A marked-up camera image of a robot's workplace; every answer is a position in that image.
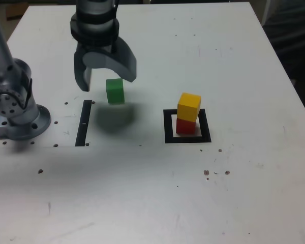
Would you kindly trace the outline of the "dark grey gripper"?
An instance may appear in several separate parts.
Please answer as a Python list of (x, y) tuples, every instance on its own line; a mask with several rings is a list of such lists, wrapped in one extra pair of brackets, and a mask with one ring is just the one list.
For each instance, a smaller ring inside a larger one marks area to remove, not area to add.
[(98, 47), (77, 44), (74, 53), (74, 76), (79, 88), (89, 92), (92, 69), (110, 69), (120, 78), (137, 78), (137, 61), (128, 44), (118, 37), (113, 45)]

